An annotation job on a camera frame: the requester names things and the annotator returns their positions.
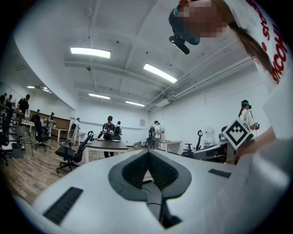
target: wooden floor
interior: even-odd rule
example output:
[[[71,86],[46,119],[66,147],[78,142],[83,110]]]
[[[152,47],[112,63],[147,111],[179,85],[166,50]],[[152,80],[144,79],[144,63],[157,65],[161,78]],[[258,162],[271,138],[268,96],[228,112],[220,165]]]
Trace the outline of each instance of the wooden floor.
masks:
[[[8,159],[8,166],[0,162],[0,168],[6,178],[7,186],[11,193],[19,195],[25,199],[29,204],[32,204],[34,199],[51,184],[70,173],[69,168],[60,170],[60,173],[56,173],[56,168],[59,167],[59,162],[64,162],[63,158],[57,156],[55,151],[59,147],[56,139],[52,139],[48,144],[51,144],[52,149],[47,148],[47,152],[44,152],[43,148],[33,149],[33,156],[30,145],[27,145],[26,151],[24,151],[23,159]],[[98,155],[95,152],[90,151],[90,161],[97,160]],[[100,152],[99,159],[104,159],[103,152]],[[78,165],[82,165],[86,162],[85,155]],[[151,178],[149,172],[147,172],[145,179]]]

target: ceiling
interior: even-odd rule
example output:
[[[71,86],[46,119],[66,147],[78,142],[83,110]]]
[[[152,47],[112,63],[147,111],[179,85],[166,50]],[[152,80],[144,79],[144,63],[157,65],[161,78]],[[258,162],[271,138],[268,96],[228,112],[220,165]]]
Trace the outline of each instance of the ceiling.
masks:
[[[88,93],[97,93],[111,97],[101,99],[104,102],[138,102],[151,110],[162,98],[184,94],[194,85],[200,88],[246,64],[247,54],[229,30],[197,46],[187,43],[190,54],[181,53],[168,41],[168,16],[177,4],[178,0],[61,0],[48,7],[51,20],[40,23],[45,31],[54,32],[54,56],[67,72],[60,79],[74,83],[80,97],[92,99]],[[71,54],[71,47],[111,51],[111,58],[92,56],[90,63],[89,56]],[[145,63],[178,81],[172,84],[144,70]]]

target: office chair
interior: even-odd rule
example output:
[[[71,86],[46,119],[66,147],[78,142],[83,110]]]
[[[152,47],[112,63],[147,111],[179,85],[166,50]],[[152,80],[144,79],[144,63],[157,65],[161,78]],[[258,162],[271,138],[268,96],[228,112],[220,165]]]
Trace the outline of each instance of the office chair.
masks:
[[[64,144],[59,144],[61,147],[56,150],[55,154],[57,154],[60,157],[63,157],[65,162],[60,162],[60,167],[56,169],[57,174],[59,174],[59,170],[65,167],[69,167],[70,170],[72,170],[72,167],[78,167],[76,163],[79,163],[82,160],[82,153],[85,149],[85,146],[87,142],[93,138],[93,131],[88,132],[87,138],[85,141],[82,142],[82,144],[78,147],[77,153],[75,154],[75,150],[71,148],[72,142],[67,141],[69,143],[69,146]]]
[[[8,166],[8,161],[5,157],[5,150],[2,149],[2,146],[7,146],[9,144],[9,125],[10,121],[13,115],[13,110],[7,110],[6,111],[7,115],[6,117],[2,115],[2,132],[0,133],[0,145],[1,145],[1,150],[0,150],[0,155],[1,158],[5,161],[5,165]]]
[[[51,139],[51,137],[48,136],[50,133],[42,134],[42,123],[41,123],[39,116],[36,117],[34,124],[35,124],[35,128],[36,128],[35,138],[36,138],[36,141],[38,141],[38,143],[36,143],[35,149],[37,149],[37,147],[42,146],[46,152],[47,151],[46,147],[50,147],[50,149],[51,149],[50,145],[45,144],[46,141]]]

